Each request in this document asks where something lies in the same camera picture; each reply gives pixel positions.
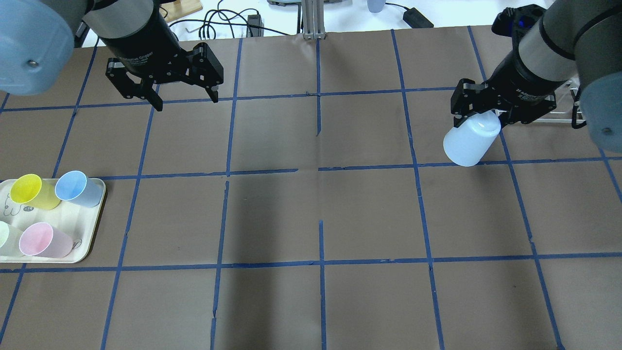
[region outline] power adapter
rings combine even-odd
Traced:
[[[404,12],[403,19],[411,28],[434,28],[434,24],[414,7]]]
[[[263,27],[264,26],[263,22],[261,22],[261,15],[260,14],[250,14],[246,18],[246,20],[248,21],[248,24],[250,24],[252,26],[258,26],[258,27]],[[246,27],[246,37],[251,37],[251,36],[252,37],[262,37],[262,36],[264,36],[264,29],[263,28]]]

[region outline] white floor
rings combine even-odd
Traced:
[[[479,26],[492,24],[496,15],[506,7],[519,7],[527,4],[537,4],[548,8],[554,0],[389,0],[407,7],[416,7],[425,15],[435,27]],[[215,9],[218,0],[201,0],[203,10],[191,14],[186,19],[203,19],[209,9]],[[268,28],[288,34],[296,33],[298,6],[275,6],[267,0],[224,0],[221,9],[230,9],[236,12],[249,7],[259,10],[264,25]],[[380,13],[371,13],[367,9],[366,0],[342,0],[342,2],[326,3],[324,5],[325,28],[327,32],[359,32],[381,31],[385,29],[401,29],[409,26],[402,20],[404,9],[397,6],[385,5]],[[198,32],[189,34],[198,28],[200,23],[183,22],[173,26],[173,31],[179,40],[198,40]],[[244,26],[234,28],[236,37],[243,37],[246,33]],[[265,31],[265,36],[280,35]],[[230,38],[228,26],[216,26],[216,38]],[[93,46],[96,35],[89,33],[84,46]]]

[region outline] blue tape line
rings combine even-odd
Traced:
[[[116,267],[30,267],[24,273],[50,273],[50,272],[110,272],[116,271]]]
[[[437,88],[407,88],[404,89],[406,92],[421,92],[421,91],[446,91],[446,90],[455,90],[455,87],[437,87]]]
[[[309,97],[313,96],[309,93],[295,93],[291,95],[265,95],[265,96],[240,96],[236,97],[238,101],[240,100],[271,100],[273,98],[297,98],[297,97]]]
[[[217,267],[218,265],[215,263],[199,263],[192,265],[123,266],[121,271],[211,270]]]
[[[141,175],[141,179],[166,179],[170,177],[204,177],[204,176],[224,176],[224,171],[216,171],[213,173],[178,173],[178,174],[149,174]]]
[[[212,319],[210,330],[210,349],[214,349],[216,341],[216,312],[218,311],[218,297],[220,295],[220,275],[222,273],[223,250],[225,247],[225,228],[227,223],[227,206],[229,203],[229,181],[225,182],[225,195],[223,198],[223,214],[220,220],[220,239],[218,241],[218,260],[216,269],[216,282],[214,283],[214,301],[212,304]]]
[[[499,165],[499,164],[507,164],[507,161],[481,161],[475,166],[480,165]],[[418,168],[433,168],[433,167],[442,167],[442,166],[459,166],[456,163],[421,163],[417,164]]]
[[[320,321],[322,324],[322,350],[327,348],[326,340],[326,274],[324,264],[324,221],[319,223],[320,233]]]
[[[160,85],[158,85],[155,90],[155,94],[157,95],[157,93],[160,91]],[[149,136],[151,135],[151,125],[153,124],[155,112],[156,109],[152,106],[151,111],[149,112],[149,119],[147,120],[147,130],[145,131],[145,138],[142,141],[141,160],[138,163],[138,176],[142,175],[142,167],[145,163],[145,157],[147,155],[147,144],[149,143]]]
[[[409,146],[411,148],[411,156],[412,163],[415,164],[413,167],[415,172],[415,184],[417,187],[417,198],[419,200],[419,213],[421,215],[421,224],[424,231],[424,240],[425,240],[425,255],[428,263],[428,272],[430,275],[430,289],[432,293],[432,304],[434,306],[434,318],[436,319],[436,330],[439,336],[439,348],[440,350],[445,350],[445,341],[443,338],[443,329],[440,322],[440,310],[439,310],[439,299],[437,296],[436,290],[436,279],[434,277],[434,260],[432,258],[432,249],[430,247],[430,237],[428,235],[427,228],[427,220],[425,218],[425,207],[423,195],[421,193],[421,183],[419,177],[419,168],[417,166],[417,156],[415,154],[415,147],[413,143],[412,137],[412,128],[411,128],[411,117],[408,111],[408,101],[406,99],[406,87],[404,85],[404,73],[402,71],[402,62],[399,58],[399,49],[397,48],[397,39],[395,37],[395,30],[391,29],[391,38],[393,39],[393,49],[395,50],[395,58],[397,61],[397,71],[399,72],[399,82],[402,89],[402,101],[404,103],[404,116],[406,117],[406,130],[408,131],[408,140]]]
[[[100,350],[106,349],[106,342],[108,341],[108,331],[110,330],[110,321],[112,320],[112,317],[113,317],[114,300],[116,298],[116,292],[119,287],[119,278],[121,277],[121,267],[123,265],[123,257],[125,256],[125,247],[127,243],[128,243],[128,234],[126,232],[126,234],[123,236],[123,244],[121,244],[121,253],[119,254],[119,261],[117,263],[116,273],[114,274],[113,289],[112,289],[112,292],[110,293],[110,302],[108,303],[108,312],[106,313],[106,322],[104,324],[104,332],[101,336]]]
[[[600,162],[602,158],[560,158],[560,159],[530,159],[527,161],[515,161],[513,164],[547,164],[547,163],[576,163],[576,162]]]
[[[427,263],[427,258],[326,260],[325,265],[379,265],[387,263]]]
[[[80,108],[99,108],[99,107],[123,107],[123,106],[147,106],[149,102],[147,101],[138,101],[138,102],[119,102],[119,103],[101,103],[94,105],[80,105]]]
[[[620,202],[622,203],[622,191],[620,191],[620,185],[618,184],[618,181],[616,180],[616,176],[613,173],[613,169],[611,168],[611,165],[609,164],[609,159],[607,159],[605,152],[601,148],[599,148],[598,150],[602,157],[601,160],[605,162],[605,167],[607,168],[607,171],[609,172],[609,177],[611,178],[613,187],[615,187],[616,193],[618,194],[618,198],[620,199]]]
[[[0,105],[0,113],[2,111],[4,111],[4,107],[6,107],[6,102],[9,100],[9,96],[11,96],[10,93],[7,93],[6,96],[4,96],[4,100],[2,101],[2,105]]]
[[[566,254],[543,254],[539,259],[584,259],[584,258],[619,258],[622,252],[609,253],[566,253]]]
[[[233,104],[231,106],[231,122],[229,123],[229,143],[227,145],[227,168],[226,175],[231,174],[231,150],[233,149],[233,128],[235,126],[235,109],[238,104],[239,65],[242,61],[242,39],[238,43],[238,58],[235,65],[235,80],[233,83]]]
[[[471,44],[473,44],[473,50],[475,51],[475,57],[477,58],[478,65],[480,66],[481,77],[483,80],[486,80],[486,72],[484,71],[484,67],[481,63],[480,51],[477,49],[477,43],[475,42],[473,31],[471,30],[470,26],[468,26],[467,29],[468,29],[469,36],[471,37]],[[518,185],[518,180],[516,178],[516,172],[514,171],[512,157],[510,157],[508,144],[503,135],[503,130],[501,131],[499,135],[501,137],[501,144],[503,145],[503,151],[505,152],[505,156],[508,161],[508,168],[509,168],[510,175],[512,177],[512,182],[514,183],[514,191],[516,192],[518,204],[519,204],[519,207],[521,208],[522,219],[525,225],[525,230],[527,231],[529,245],[531,246],[531,252],[534,257],[534,263],[536,264],[536,271],[538,273],[538,279],[540,280],[540,286],[542,287],[542,295],[544,297],[544,303],[546,304],[547,312],[549,313],[549,319],[550,319],[551,327],[553,328],[553,335],[555,336],[555,342],[557,343],[558,349],[565,350],[564,345],[562,344],[562,339],[559,335],[559,330],[557,328],[555,314],[553,313],[553,307],[550,303],[549,291],[546,287],[546,282],[544,281],[544,274],[542,272],[542,267],[540,265],[540,260],[538,257],[536,244],[533,242],[533,235],[531,232],[531,226],[529,224],[529,219],[527,218],[527,211],[525,210],[525,204],[522,200],[521,189]]]
[[[224,263],[222,268],[273,268],[319,265],[317,260],[303,260],[298,262],[271,262],[271,263]]]
[[[4,333],[6,332],[6,328],[9,324],[9,318],[11,317],[11,312],[13,311],[15,300],[17,299],[17,293],[19,292],[19,287],[22,285],[22,279],[24,277],[25,269],[26,269],[26,264],[23,263],[22,268],[19,271],[19,276],[17,276],[17,281],[15,282],[15,288],[13,289],[13,295],[11,296],[9,307],[6,310],[6,315],[4,316],[4,322],[2,322],[2,329],[0,329],[0,344],[2,344],[2,339],[4,339]]]
[[[493,255],[490,257],[445,257],[434,258],[434,262],[498,262],[508,260],[532,260],[533,255]]]
[[[233,97],[219,97],[218,101],[233,101]],[[163,101],[164,104],[169,103],[195,103],[195,102],[211,102],[211,98],[190,98],[188,100],[168,100]]]
[[[47,110],[72,110],[73,106],[48,106],[48,107],[22,107],[22,108],[5,108],[5,112],[20,112],[20,111],[47,111]]]
[[[475,58],[477,59],[477,64],[480,66],[481,77],[484,80],[487,80],[486,72],[484,71],[484,65],[481,63],[480,51],[477,49],[477,44],[475,43],[475,37],[473,36],[473,31],[471,30],[471,26],[467,26],[466,29],[468,30],[468,35],[471,38],[471,44],[473,44],[473,50],[475,51]]]
[[[86,81],[88,80],[88,76],[91,73],[91,69],[93,68],[93,62],[95,61],[95,54],[97,54],[97,45],[95,45],[93,48],[93,53],[91,54],[91,60],[88,62],[88,68],[86,69],[86,74],[84,76],[84,79],[82,80],[82,86],[80,87],[80,93],[78,94],[78,99],[76,100],[76,104],[73,106],[72,117],[71,119],[69,119],[69,125],[67,126],[67,132],[65,133],[65,138],[63,139],[63,145],[60,147],[60,152],[58,153],[58,158],[56,160],[56,166],[54,167],[54,172],[52,173],[52,177],[56,177],[58,173],[58,167],[60,167],[60,160],[63,158],[63,153],[65,152],[65,147],[67,146],[67,140],[69,140],[69,134],[72,132],[73,122],[75,121],[76,114],[78,114],[78,106],[80,105],[80,101],[82,100],[82,95],[84,94],[84,89],[86,87]]]
[[[283,174],[296,173],[298,169],[270,169],[270,170],[239,170],[231,171],[230,175],[258,175],[258,174]]]
[[[138,175],[118,175],[118,176],[95,176],[100,180],[110,181],[110,180],[136,180]]]
[[[160,90],[160,86],[155,88],[155,93],[158,93],[158,91]],[[106,342],[108,341],[108,331],[110,329],[110,321],[112,319],[112,314],[113,314],[113,308],[114,308],[114,301],[116,298],[116,292],[117,292],[117,288],[119,286],[119,278],[121,277],[121,270],[123,267],[123,259],[125,257],[125,249],[127,247],[128,244],[128,233],[129,233],[129,229],[132,226],[132,219],[134,218],[134,208],[136,207],[136,199],[138,197],[138,189],[141,186],[141,175],[142,175],[142,166],[145,162],[145,154],[147,153],[147,144],[149,142],[149,134],[151,133],[151,124],[153,121],[153,116],[154,116],[154,112],[155,112],[155,108],[152,106],[151,110],[149,111],[149,120],[147,121],[147,128],[145,130],[145,137],[143,139],[142,142],[142,152],[141,152],[141,160],[138,163],[138,170],[137,170],[137,179],[136,179],[136,185],[134,186],[134,194],[132,195],[132,203],[129,207],[129,214],[128,214],[128,221],[125,227],[125,234],[123,235],[123,244],[121,245],[121,251],[119,252],[119,260],[117,263],[117,267],[116,267],[116,273],[114,274],[114,283],[113,283],[113,290],[110,294],[110,303],[108,305],[108,313],[106,314],[106,323],[104,324],[104,332],[102,334],[101,337],[101,347],[100,350],[105,350],[106,349]]]
[[[374,170],[374,169],[407,169],[412,164],[362,165],[362,166],[331,166],[318,168],[318,171]]]
[[[211,327],[210,327],[210,350],[214,350],[214,346],[216,344],[216,318],[211,318]]]
[[[368,90],[368,91],[344,91],[344,92],[323,92],[322,96],[347,96],[347,95],[375,95],[377,93],[397,93],[399,89],[392,90]]]
[[[554,259],[581,259],[581,258],[616,258],[622,257],[622,252],[597,252],[597,253],[557,253],[557,254],[539,254],[533,255],[492,255],[478,257],[435,257],[434,262],[494,262],[494,261],[512,261],[512,260],[533,260],[535,258],[541,260]],[[377,265],[392,263],[427,263],[427,258],[386,258],[386,259],[346,259],[346,260],[324,260],[324,265]],[[302,260],[294,262],[271,262],[271,263],[204,263],[190,265],[144,265],[144,266],[123,266],[122,271],[161,271],[161,270],[211,270],[217,269],[218,266],[224,269],[236,268],[278,268],[278,267],[298,267],[298,266],[315,266],[321,265],[319,260]],[[64,272],[112,272],[116,271],[116,267],[41,267],[26,268],[24,273],[64,273]],[[20,273],[21,268],[0,270],[0,273]]]
[[[320,39],[315,40],[315,74],[317,76],[317,86],[315,87],[315,93],[317,94],[317,134],[322,132],[322,102],[320,98],[322,96],[322,86],[320,84]]]

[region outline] yellow cup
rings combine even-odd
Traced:
[[[24,175],[17,179],[11,187],[10,195],[17,204],[39,209],[50,210],[60,204],[60,199],[54,193],[54,186],[35,174]]]

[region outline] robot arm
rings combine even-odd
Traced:
[[[218,101],[223,66],[202,42],[183,50],[154,0],[0,1],[0,90],[34,95],[50,88],[73,51],[73,32],[84,20],[116,56],[106,76],[125,98],[139,97],[158,111],[154,84],[185,82]],[[134,83],[128,73],[140,78]]]
[[[556,108],[556,88],[578,71],[592,140],[622,152],[622,0],[557,0],[506,9],[492,28],[513,49],[482,84],[461,79],[451,99],[454,127],[476,113],[504,111],[501,126],[529,124]]]

